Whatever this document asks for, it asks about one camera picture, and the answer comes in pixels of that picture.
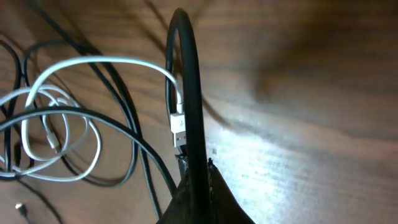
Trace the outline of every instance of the black object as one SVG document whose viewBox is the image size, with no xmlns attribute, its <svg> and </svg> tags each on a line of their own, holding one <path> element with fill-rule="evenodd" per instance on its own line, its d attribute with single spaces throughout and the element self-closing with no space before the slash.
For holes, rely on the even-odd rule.
<svg viewBox="0 0 398 224">
<path fill-rule="evenodd" d="M 245 214 L 212 161 L 207 162 L 205 132 L 201 104 L 201 87 L 195 36 L 188 14 L 177 9 L 167 34 L 166 69 L 173 69 L 175 33 L 181 48 L 181 69 L 185 106 L 187 171 L 178 185 L 177 193 L 157 224 L 243 223 L 254 224 Z M 173 112 L 170 101 L 172 86 L 166 80 L 168 113 Z"/>
</svg>

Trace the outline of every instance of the white cord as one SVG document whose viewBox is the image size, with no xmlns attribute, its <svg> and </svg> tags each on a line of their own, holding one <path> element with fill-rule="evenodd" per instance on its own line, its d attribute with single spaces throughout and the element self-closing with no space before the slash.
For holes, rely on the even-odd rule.
<svg viewBox="0 0 398 224">
<path fill-rule="evenodd" d="M 72 65 L 77 65 L 81 63 L 95 63 L 95 62 L 110 62 L 110 63 L 131 63 L 131 64 L 136 64 L 136 65 L 143 65 L 149 68 L 153 68 L 157 71 L 160 71 L 163 73 L 174 85 L 175 91 L 176 91 L 176 96 L 177 96 L 177 113 L 182 114 L 183 113 L 183 100 L 182 100 L 182 94 L 181 90 L 178 86 L 177 80 L 174 78 L 174 76 L 167 71 L 166 69 L 155 65 L 153 63 L 144 61 L 144 60 L 139 60 L 136 58 L 129 58 L 129 57 L 112 57 L 112 56 L 86 56 L 86 57 L 77 57 L 77 58 L 70 58 L 68 60 L 64 60 L 61 62 L 58 62 L 52 66 L 50 66 L 48 69 L 46 69 L 42 74 L 36 79 L 32 87 L 30 88 L 21 88 L 18 90 L 13 91 L 12 93 L 0 98 L 0 106 L 5 104 L 7 101 L 12 99 L 13 97 L 17 95 L 21 95 L 24 93 L 29 93 L 26 99 L 25 103 L 25 109 L 29 110 L 34 102 L 34 99 L 36 97 L 36 94 L 40 93 L 43 94 L 51 99 L 51 102 L 49 106 L 59 106 L 60 104 L 68 105 L 68 106 L 75 106 L 75 107 L 80 107 L 79 104 L 71 97 L 69 96 L 66 92 L 64 92 L 62 89 L 52 86 L 52 85 L 44 85 L 44 81 L 51 76 L 54 72 L 65 68 L 69 67 Z M 48 93 L 46 90 L 53 90 L 59 92 L 61 95 L 63 95 L 64 98 L 55 98 L 52 96 L 50 93 Z M 52 157 L 40 157 L 37 156 L 33 153 L 33 151 L 30 148 L 30 143 L 29 143 L 29 121 L 28 120 L 23 120 L 21 124 L 21 139 L 22 139 L 22 146 L 26 152 L 26 154 L 37 161 L 42 161 L 43 163 L 34 167 L 31 167 L 26 170 L 22 170 L 19 167 L 13 166 L 12 168 L 16 172 L 0 172 L 0 176 L 2 177 L 15 177 L 16 175 L 28 175 L 30 177 L 42 179 L 42 180 L 49 180 L 49 181 L 56 181 L 56 182 L 71 182 L 71 181 L 76 181 L 80 180 L 84 177 L 86 177 L 95 167 L 100 154 L 101 154 L 101 136 L 95 127 L 94 123 L 91 122 L 90 119 L 86 117 L 82 117 L 85 120 L 85 131 L 82 134 L 81 138 L 74 142 L 73 144 L 69 145 L 69 138 L 70 138 L 70 127 L 68 123 L 68 118 L 66 115 L 62 114 L 63 120 L 65 123 L 65 130 L 66 130 L 66 135 L 65 135 L 65 143 L 63 147 L 61 148 L 60 152 L 56 153 Z M 47 139 L 49 140 L 49 143 L 51 144 L 52 147 L 57 146 L 57 142 L 52 142 L 56 141 L 54 140 L 54 137 L 52 136 L 53 133 L 51 132 L 50 128 L 47 126 L 47 121 L 46 121 L 46 116 L 42 117 L 43 119 L 43 125 L 45 128 L 45 131 L 47 133 Z M 89 168 L 87 168 L 86 171 L 82 172 L 79 175 L 76 175 L 74 177 L 51 177 L 51 176 L 46 176 L 46 175 L 39 175 L 39 174 L 34 174 L 34 172 L 37 172 L 39 170 L 42 170 L 54 162 L 58 161 L 62 156 L 70 152 L 71 150 L 74 150 L 78 145 L 81 144 L 81 142 L 86 138 L 87 132 L 88 132 L 88 126 L 93 130 L 96 138 L 97 138 L 97 151 L 96 154 L 93 158 L 92 163 L 90 164 Z M 4 162 L 4 158 L 0 156 L 0 161 Z"/>
<path fill-rule="evenodd" d="M 48 93 L 46 90 L 57 91 L 58 93 L 61 93 L 67 100 L 64 98 L 55 98 L 50 93 Z M 12 93 L 10 93 L 0 99 L 0 106 L 5 104 L 7 101 L 9 101 L 10 99 L 14 98 L 17 95 L 21 95 L 24 93 L 30 93 L 30 92 L 31 92 L 31 88 L 21 88 L 21 89 L 15 90 Z M 49 106 L 52 106 L 52 105 L 59 106 L 59 104 L 61 103 L 61 104 L 68 105 L 68 106 L 80 107 L 79 104 L 71 96 L 69 96 L 67 93 L 65 93 L 62 89 L 58 88 L 57 86 L 42 85 L 39 88 L 39 93 L 41 93 L 51 99 Z M 63 120 L 65 123 L 66 136 L 65 136 L 65 143 L 59 153 L 57 153 L 56 155 L 49 157 L 49 158 L 43 158 L 43 157 L 36 156 L 30 149 L 29 137 L 27 134 L 29 127 L 27 126 L 26 132 L 23 132 L 22 128 L 21 128 L 22 145 L 23 145 L 23 148 L 24 148 L 26 154 L 32 159 L 35 159 L 37 161 L 45 161 L 45 162 L 40 165 L 26 169 L 26 170 L 21 170 L 19 167 L 13 166 L 12 168 L 17 172 L 0 172 L 0 176 L 15 177 L 16 175 L 28 175 L 30 177 L 34 177 L 34 178 L 38 178 L 38 179 L 42 179 L 42 180 L 56 181 L 56 182 L 72 182 L 72 181 L 80 180 L 80 179 L 86 177 L 94 169 L 96 163 L 98 162 L 100 154 L 101 154 L 102 142 L 101 142 L 100 133 L 97 130 L 94 123 L 90 119 L 82 117 L 85 120 L 85 130 L 84 130 L 81 138 L 69 146 L 70 127 L 69 127 L 69 123 L 68 123 L 68 119 L 67 119 L 66 115 L 63 114 L 62 116 L 63 116 Z M 86 171 L 82 172 L 79 175 L 73 176 L 73 177 L 51 177 L 51 176 L 47 176 L 47 175 L 33 174 L 33 172 L 37 172 L 39 170 L 42 170 L 42 169 L 50 166 L 54 162 L 58 161 L 58 159 L 61 156 L 65 155 L 66 153 L 70 152 L 71 150 L 76 148 L 78 145 L 80 145 L 87 136 L 88 125 L 90 125 L 90 128 L 93 130 L 93 132 L 97 138 L 97 149 L 96 149 L 96 154 L 94 156 L 94 159 Z M 4 162 L 4 158 L 2 156 L 0 156 L 0 161 Z"/>
<path fill-rule="evenodd" d="M 39 87 L 44 83 L 44 81 L 51 76 L 54 72 L 66 68 L 72 65 L 78 65 L 81 63 L 95 63 L 95 62 L 109 62 L 109 63 L 131 63 L 134 65 L 143 65 L 145 67 L 153 68 L 154 70 L 158 70 L 161 73 L 163 73 L 174 85 L 175 91 L 176 91 L 176 97 L 177 97 L 177 112 L 178 113 L 183 113 L 182 108 L 183 108 L 183 100 L 182 100 L 182 94 L 181 90 L 178 86 L 177 80 L 174 78 L 174 76 L 167 71 L 166 69 L 162 68 L 159 65 L 156 65 L 154 63 L 150 63 L 145 60 L 140 60 L 136 58 L 130 58 L 130 57 L 116 57 L 116 56 L 83 56 L 83 57 L 75 57 L 75 58 L 70 58 L 61 62 L 58 62 L 52 66 L 50 66 L 48 69 L 46 69 L 42 74 L 36 79 L 35 83 L 32 85 L 32 91 L 29 93 L 27 99 L 26 99 L 26 104 L 25 108 L 28 108 L 32 105 L 33 100 L 35 98 L 35 95 L 39 89 Z"/>
</svg>

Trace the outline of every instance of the usb plug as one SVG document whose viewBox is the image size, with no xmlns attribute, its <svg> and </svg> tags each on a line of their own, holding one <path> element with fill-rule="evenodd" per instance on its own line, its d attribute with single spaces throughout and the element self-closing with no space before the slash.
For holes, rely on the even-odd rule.
<svg viewBox="0 0 398 224">
<path fill-rule="evenodd" d="M 58 142 L 58 139 L 53 132 L 47 134 L 47 141 L 49 142 L 52 149 L 58 149 L 60 143 Z"/>
<path fill-rule="evenodd" d="M 170 115 L 170 127 L 173 133 L 174 147 L 183 146 L 187 143 L 185 134 L 185 114 L 174 113 Z"/>
</svg>

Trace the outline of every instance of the usb connector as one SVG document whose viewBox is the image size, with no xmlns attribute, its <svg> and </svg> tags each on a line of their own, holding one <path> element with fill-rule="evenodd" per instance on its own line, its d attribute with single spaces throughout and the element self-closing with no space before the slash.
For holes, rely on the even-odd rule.
<svg viewBox="0 0 398 224">
<path fill-rule="evenodd" d="M 26 206 L 23 203 L 18 203 L 15 205 L 15 209 L 19 212 L 19 214 L 26 220 L 28 224 L 31 224 L 32 222 L 29 220 L 27 217 L 27 209 Z"/>
<path fill-rule="evenodd" d="M 185 134 L 185 114 L 174 113 L 170 115 L 170 127 L 173 133 L 174 147 L 183 146 L 187 143 Z"/>
<path fill-rule="evenodd" d="M 58 149 L 60 143 L 58 142 L 58 139 L 53 132 L 47 134 L 47 141 L 49 142 L 52 149 L 54 150 Z"/>
</svg>

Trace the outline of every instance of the brown wood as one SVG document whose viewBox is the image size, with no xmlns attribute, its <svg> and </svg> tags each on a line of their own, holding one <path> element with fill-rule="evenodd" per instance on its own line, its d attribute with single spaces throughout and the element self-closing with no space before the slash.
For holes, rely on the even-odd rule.
<svg viewBox="0 0 398 224">
<path fill-rule="evenodd" d="M 396 1 L 45 4 L 57 22 L 102 53 L 159 64 L 164 63 L 166 28 L 177 7 L 187 10 L 195 29 L 208 155 L 256 223 L 397 223 Z M 1 1 L 0 10 L 1 38 L 6 35 L 23 49 L 59 38 L 19 1 Z M 12 88 L 14 69 L 4 50 L 0 55 L 4 94 Z M 68 47 L 51 47 L 39 52 L 37 63 L 45 69 L 71 56 L 76 53 Z M 165 113 L 164 78 L 146 68 L 115 66 L 129 87 L 145 138 L 179 181 Z M 87 108 L 123 120 L 88 66 L 65 69 L 58 76 Z M 53 120 L 62 133 L 59 117 Z M 83 127 L 78 118 L 73 122 L 76 130 Z M 95 174 L 121 175 L 128 165 L 129 141 L 100 128 L 104 154 Z M 43 138 L 40 132 L 34 136 Z M 93 154 L 90 143 L 94 142 L 78 151 L 86 159 Z M 170 195 L 152 170 L 165 209 Z M 61 164 L 46 172 L 68 174 Z M 48 196 L 66 223 L 156 221 L 140 164 L 131 180 L 116 189 L 83 182 L 30 183 Z M 14 211 L 18 201 L 27 202 L 35 223 L 55 223 L 26 190 L 15 183 L 0 186 L 2 223 L 24 222 Z"/>
</svg>

